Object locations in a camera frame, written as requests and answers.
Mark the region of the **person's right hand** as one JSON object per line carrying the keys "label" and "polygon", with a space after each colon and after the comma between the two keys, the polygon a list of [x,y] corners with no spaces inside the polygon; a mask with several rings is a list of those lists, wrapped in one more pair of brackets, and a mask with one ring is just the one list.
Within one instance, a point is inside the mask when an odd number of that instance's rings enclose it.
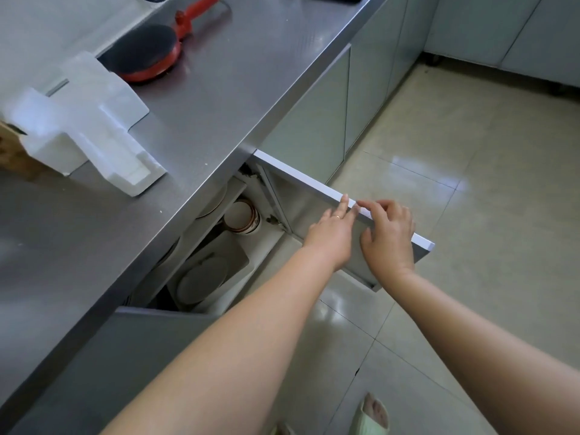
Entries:
{"label": "person's right hand", "polygon": [[366,263],[380,284],[387,288],[415,270],[411,245],[415,232],[412,213],[408,207],[390,199],[358,200],[357,204],[370,211],[374,222],[376,255]]}

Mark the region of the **person's left hand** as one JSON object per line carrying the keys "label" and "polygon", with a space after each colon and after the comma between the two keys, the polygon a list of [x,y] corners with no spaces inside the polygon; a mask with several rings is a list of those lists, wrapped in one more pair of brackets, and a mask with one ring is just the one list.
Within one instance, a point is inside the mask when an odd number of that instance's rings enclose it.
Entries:
{"label": "person's left hand", "polygon": [[327,209],[309,229],[303,246],[321,257],[333,271],[340,270],[352,253],[355,221],[334,221],[335,209]]}

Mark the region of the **grey cabinet door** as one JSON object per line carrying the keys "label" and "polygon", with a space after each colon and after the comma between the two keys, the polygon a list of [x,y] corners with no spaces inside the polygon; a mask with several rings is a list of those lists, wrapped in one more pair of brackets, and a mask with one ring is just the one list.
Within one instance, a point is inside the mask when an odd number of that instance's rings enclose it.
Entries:
{"label": "grey cabinet door", "polygon": [[387,98],[407,2],[386,0],[351,42],[345,153]]}
{"label": "grey cabinet door", "polygon": [[98,435],[217,319],[119,307],[8,435]]}
{"label": "grey cabinet door", "polygon": [[[340,192],[263,151],[256,150],[252,155],[252,162],[273,199],[282,223],[301,241],[305,239],[309,227],[320,219],[323,211],[335,209],[340,202]],[[353,224],[350,260],[342,270],[357,280],[359,285],[376,292],[379,284],[366,264],[359,243],[360,234],[366,228],[373,227],[370,211],[361,209]]]}
{"label": "grey cabinet door", "polygon": [[260,147],[322,183],[344,161],[350,48],[347,45]]}
{"label": "grey cabinet door", "polygon": [[423,52],[439,0],[407,0],[390,75],[388,97]]}

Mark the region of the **person's left forearm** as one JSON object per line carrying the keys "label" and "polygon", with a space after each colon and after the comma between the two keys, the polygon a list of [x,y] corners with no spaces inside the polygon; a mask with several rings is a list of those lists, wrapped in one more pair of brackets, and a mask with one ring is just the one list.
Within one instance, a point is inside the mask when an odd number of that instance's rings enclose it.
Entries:
{"label": "person's left forearm", "polygon": [[102,435],[256,434],[315,302],[349,248],[301,247],[197,337]]}

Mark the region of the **person's right forearm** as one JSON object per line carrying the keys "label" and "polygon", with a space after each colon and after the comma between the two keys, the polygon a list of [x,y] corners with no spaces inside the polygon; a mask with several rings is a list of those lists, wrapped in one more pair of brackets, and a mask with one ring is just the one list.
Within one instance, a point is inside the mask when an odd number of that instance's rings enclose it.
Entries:
{"label": "person's right forearm", "polygon": [[380,280],[498,435],[580,435],[580,371],[410,269]]}

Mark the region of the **stack of white bowls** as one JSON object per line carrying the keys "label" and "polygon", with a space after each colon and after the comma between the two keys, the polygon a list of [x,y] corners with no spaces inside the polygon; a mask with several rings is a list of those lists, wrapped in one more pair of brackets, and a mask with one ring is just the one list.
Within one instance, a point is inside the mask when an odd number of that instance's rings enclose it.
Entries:
{"label": "stack of white bowls", "polygon": [[258,231],[262,217],[254,203],[242,197],[226,210],[222,221],[227,231],[238,235],[250,235]]}

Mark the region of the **white plate standing upright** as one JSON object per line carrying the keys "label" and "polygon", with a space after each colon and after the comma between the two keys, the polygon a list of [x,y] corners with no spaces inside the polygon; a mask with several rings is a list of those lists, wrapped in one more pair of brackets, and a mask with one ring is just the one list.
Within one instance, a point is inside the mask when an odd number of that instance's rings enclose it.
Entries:
{"label": "white plate standing upright", "polygon": [[217,192],[217,194],[214,195],[209,200],[207,205],[199,212],[198,216],[196,217],[196,220],[202,219],[211,214],[213,211],[215,211],[225,199],[227,190],[228,190],[228,182],[225,183],[225,185]]}

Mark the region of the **white round plate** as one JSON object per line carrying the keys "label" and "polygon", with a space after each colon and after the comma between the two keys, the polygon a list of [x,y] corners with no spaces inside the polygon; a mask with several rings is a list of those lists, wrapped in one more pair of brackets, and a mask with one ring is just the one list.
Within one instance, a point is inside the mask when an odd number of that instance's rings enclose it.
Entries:
{"label": "white round plate", "polygon": [[178,280],[175,295],[184,306],[194,306],[204,301],[226,280],[228,261],[219,256],[209,256],[195,263]]}

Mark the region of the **pale green slipper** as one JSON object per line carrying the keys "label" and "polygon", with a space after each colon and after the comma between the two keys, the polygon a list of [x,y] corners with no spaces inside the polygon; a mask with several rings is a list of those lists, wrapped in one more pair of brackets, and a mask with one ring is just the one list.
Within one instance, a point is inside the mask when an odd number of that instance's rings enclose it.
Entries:
{"label": "pale green slipper", "polygon": [[359,403],[349,430],[349,435],[388,435],[390,420],[382,402],[367,392]]}

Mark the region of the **grey cabinet on casters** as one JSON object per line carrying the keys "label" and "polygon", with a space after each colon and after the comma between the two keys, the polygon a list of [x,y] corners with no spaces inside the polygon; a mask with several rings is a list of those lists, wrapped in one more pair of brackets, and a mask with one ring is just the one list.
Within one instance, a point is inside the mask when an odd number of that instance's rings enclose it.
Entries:
{"label": "grey cabinet on casters", "polygon": [[580,89],[580,0],[439,0],[424,51]]}

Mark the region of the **red electric crepe pan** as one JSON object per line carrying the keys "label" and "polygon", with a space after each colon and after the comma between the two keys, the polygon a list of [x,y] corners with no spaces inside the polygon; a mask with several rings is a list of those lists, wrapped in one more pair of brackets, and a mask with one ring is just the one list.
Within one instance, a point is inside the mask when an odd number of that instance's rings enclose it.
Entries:
{"label": "red electric crepe pan", "polygon": [[170,71],[182,53],[192,21],[221,0],[197,0],[175,13],[173,24],[140,25],[120,37],[101,58],[102,64],[130,85],[141,85]]}

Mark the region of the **white foam packaging piece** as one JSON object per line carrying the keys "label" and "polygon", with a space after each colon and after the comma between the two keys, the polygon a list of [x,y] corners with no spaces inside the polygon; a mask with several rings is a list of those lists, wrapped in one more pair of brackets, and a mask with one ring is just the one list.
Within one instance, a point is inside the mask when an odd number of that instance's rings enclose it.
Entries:
{"label": "white foam packaging piece", "polygon": [[166,169],[129,133],[150,110],[132,88],[90,52],[59,67],[52,90],[27,86],[0,105],[28,157],[69,176],[86,162],[131,197]]}

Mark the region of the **brown cardboard box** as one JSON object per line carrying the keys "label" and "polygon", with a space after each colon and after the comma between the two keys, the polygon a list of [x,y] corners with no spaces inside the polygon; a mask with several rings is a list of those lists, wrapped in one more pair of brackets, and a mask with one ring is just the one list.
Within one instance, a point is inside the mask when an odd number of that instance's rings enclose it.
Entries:
{"label": "brown cardboard box", "polygon": [[0,169],[31,181],[50,168],[29,156],[22,144],[23,136],[18,128],[0,119]]}

